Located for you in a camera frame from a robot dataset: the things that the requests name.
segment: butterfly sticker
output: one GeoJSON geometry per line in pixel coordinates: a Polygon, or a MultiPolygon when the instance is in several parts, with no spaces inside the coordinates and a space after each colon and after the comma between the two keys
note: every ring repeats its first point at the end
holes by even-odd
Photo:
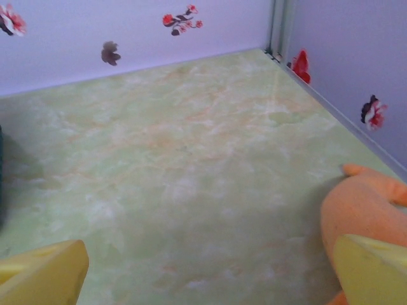
{"type": "Polygon", "coordinates": [[[362,108],[361,121],[366,124],[368,130],[378,130],[383,126],[383,112],[387,109],[387,105],[383,105],[375,95],[370,97],[370,102],[365,103],[362,108]]]}
{"type": "Polygon", "coordinates": [[[108,41],[103,44],[103,50],[101,53],[101,57],[103,62],[108,63],[109,65],[117,65],[117,60],[121,58],[121,56],[117,53],[118,44],[114,43],[113,41],[108,41]]]}
{"type": "Polygon", "coordinates": [[[311,75],[308,73],[308,56],[305,50],[301,50],[297,57],[293,58],[293,64],[288,65],[298,77],[307,84],[311,83],[311,75]]]}

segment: floor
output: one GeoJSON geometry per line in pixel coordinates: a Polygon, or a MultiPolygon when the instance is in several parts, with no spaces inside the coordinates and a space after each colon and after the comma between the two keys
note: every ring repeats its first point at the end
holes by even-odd
{"type": "Polygon", "coordinates": [[[323,197],[392,172],[260,50],[2,98],[0,255],[80,238],[79,305],[323,304],[323,197]]]}

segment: brown leaf sticker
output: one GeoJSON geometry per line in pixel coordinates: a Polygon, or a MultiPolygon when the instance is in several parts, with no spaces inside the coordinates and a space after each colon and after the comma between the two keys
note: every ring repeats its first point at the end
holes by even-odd
{"type": "Polygon", "coordinates": [[[107,62],[109,65],[117,65],[116,61],[121,58],[121,56],[117,53],[118,44],[114,43],[113,41],[107,41],[103,44],[102,50],[102,60],[103,62],[107,62]]]}

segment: orange plush ear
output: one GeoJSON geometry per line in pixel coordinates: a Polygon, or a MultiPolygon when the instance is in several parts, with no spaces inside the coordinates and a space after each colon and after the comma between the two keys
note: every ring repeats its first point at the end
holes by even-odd
{"type": "MultiPolygon", "coordinates": [[[[390,204],[407,207],[407,185],[356,164],[345,164],[342,170],[349,177],[321,206],[322,241],[332,266],[333,247],[344,234],[407,247],[407,215],[390,204]]],[[[347,304],[345,295],[338,294],[330,304],[347,304]]]]}

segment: wall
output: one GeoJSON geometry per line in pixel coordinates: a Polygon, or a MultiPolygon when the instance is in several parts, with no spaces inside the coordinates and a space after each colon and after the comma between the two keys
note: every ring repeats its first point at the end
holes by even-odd
{"type": "Polygon", "coordinates": [[[272,4],[259,0],[196,0],[201,28],[172,36],[165,14],[188,1],[10,0],[25,20],[23,37],[0,31],[0,96],[251,48],[266,48],[272,4]],[[117,66],[102,61],[106,41],[118,44],[117,66]]]}
{"type": "Polygon", "coordinates": [[[306,49],[310,86],[404,167],[406,12],[407,1],[298,0],[288,58],[306,49]],[[375,132],[361,122],[372,94],[389,107],[375,132]]]}

